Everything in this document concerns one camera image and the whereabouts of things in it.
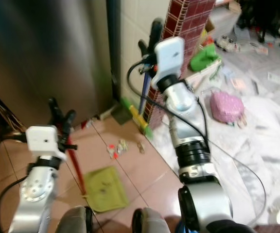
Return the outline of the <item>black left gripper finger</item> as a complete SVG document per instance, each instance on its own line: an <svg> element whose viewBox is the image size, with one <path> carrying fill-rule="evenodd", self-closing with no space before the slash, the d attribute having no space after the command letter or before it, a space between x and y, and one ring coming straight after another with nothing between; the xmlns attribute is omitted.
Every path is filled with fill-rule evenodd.
<svg viewBox="0 0 280 233"><path fill-rule="evenodd" d="M76 117L75 110L69 110L66 113L65 117L62 119L62 130L63 131L71 131L75 117Z"/></svg>
<svg viewBox="0 0 280 233"><path fill-rule="evenodd" d="M51 124L53 126L60 126L60 121L62 119L62 111L58 106L58 103L55 98L48 99L48 107L51 115L48 124Z"/></svg>

